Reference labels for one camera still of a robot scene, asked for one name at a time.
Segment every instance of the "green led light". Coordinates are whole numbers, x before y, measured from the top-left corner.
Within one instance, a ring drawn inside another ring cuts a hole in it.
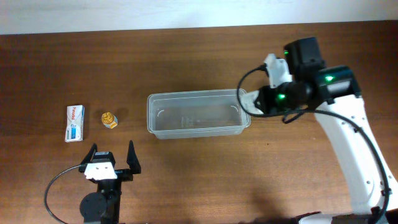
[[[334,79],[334,77],[333,77],[333,76],[330,76],[330,75],[328,75],[328,76],[325,77],[325,80],[326,80],[327,82],[330,82],[330,81],[332,81],[333,79]]]
[[[286,98],[285,94],[278,94],[278,99],[283,100],[284,98]]]

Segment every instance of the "wood grain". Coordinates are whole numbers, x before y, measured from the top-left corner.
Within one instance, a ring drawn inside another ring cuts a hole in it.
[[[235,88],[268,53],[317,36],[329,66],[349,65],[373,133],[398,176],[398,23],[354,22],[0,36],[0,217],[55,223],[43,205],[47,183],[97,143],[127,167],[130,139],[142,174],[123,184],[120,221],[237,223],[256,217],[350,211],[333,150],[312,115],[284,125],[253,118],[237,136],[158,140],[146,127],[152,93]],[[244,84],[255,90],[265,77]],[[83,142],[64,142],[66,106],[86,108]],[[101,114],[119,125],[107,129]],[[96,186],[77,171],[49,204],[81,223],[80,200]]]

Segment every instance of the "plastic tub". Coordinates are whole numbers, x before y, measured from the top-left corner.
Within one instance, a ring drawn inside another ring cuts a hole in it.
[[[147,100],[148,131],[159,139],[240,134],[249,125],[236,90],[159,93]]]

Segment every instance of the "black cable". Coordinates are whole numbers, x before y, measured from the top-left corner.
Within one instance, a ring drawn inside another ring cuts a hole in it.
[[[286,118],[287,118],[288,115],[285,115],[285,116],[282,118],[282,122],[283,122],[284,124],[289,124],[289,123],[291,123],[291,122],[297,120],[297,119],[298,119],[299,117],[301,117],[303,114],[304,114],[304,113],[298,113],[298,114],[294,115],[293,118],[290,118],[290,119],[288,119],[288,120],[286,120]]]
[[[329,111],[322,111],[322,110],[291,110],[291,111],[284,111],[284,112],[280,112],[280,113],[275,113],[275,114],[253,114],[248,112],[242,105],[241,99],[239,97],[239,90],[241,88],[241,85],[244,81],[244,79],[249,76],[250,74],[252,74],[255,71],[259,71],[259,70],[266,70],[267,65],[263,64],[255,69],[252,69],[250,71],[248,71],[243,77],[242,79],[239,81],[238,87],[236,89],[236,97],[238,98],[238,103],[240,105],[240,107],[242,108],[242,110],[247,113],[248,115],[251,115],[253,117],[257,117],[257,118],[269,118],[269,117],[275,117],[275,116],[287,116],[290,114],[296,114],[292,119],[294,119],[296,116],[296,119],[301,116],[302,114],[305,113],[318,113],[318,114],[324,114],[324,115],[328,115],[328,116],[333,116],[339,119],[342,119],[343,121],[349,123],[350,125],[352,125],[352,127],[354,127],[354,129],[356,129],[362,136],[362,138],[365,140],[366,144],[369,146],[374,160],[376,161],[376,164],[379,168],[379,172],[380,175],[382,177],[382,181],[384,182],[384,201],[383,201],[383,206],[380,209],[379,213],[377,214],[377,216],[375,216],[374,218],[374,222],[373,223],[377,223],[381,217],[383,217],[386,212],[387,212],[387,207],[388,207],[388,203],[389,203],[389,199],[390,199],[390,192],[389,192],[389,183],[388,183],[388,178],[387,178],[387,174],[386,174],[386,170],[384,169],[384,166],[381,162],[381,158],[379,156],[379,154],[377,153],[376,147],[374,146],[374,144],[372,143],[372,141],[369,139],[369,136],[363,131],[363,129],[361,127],[359,127],[354,121],[340,115],[340,114],[336,114],[333,112],[329,112]]]
[[[45,206],[45,209],[47,209],[47,211],[49,212],[49,214],[51,215],[51,217],[53,217],[54,219],[56,219],[56,221],[58,221],[58,222],[60,222],[60,223],[68,224],[68,223],[62,221],[61,219],[59,219],[57,216],[54,215],[54,213],[51,212],[51,209],[49,208],[49,205],[47,204],[47,194],[49,193],[49,190],[50,190],[51,185],[52,185],[60,176],[62,176],[63,174],[65,174],[65,173],[67,173],[67,172],[69,172],[69,171],[71,171],[71,170],[73,170],[73,169],[79,168],[79,167],[81,167],[81,166],[85,166],[85,164],[80,164],[80,165],[77,165],[77,166],[73,166],[73,167],[71,167],[71,168],[69,168],[69,169],[67,169],[67,170],[62,171],[60,174],[56,175],[56,176],[50,181],[50,183],[48,184],[47,188],[45,189],[45,192],[44,192],[44,206]]]

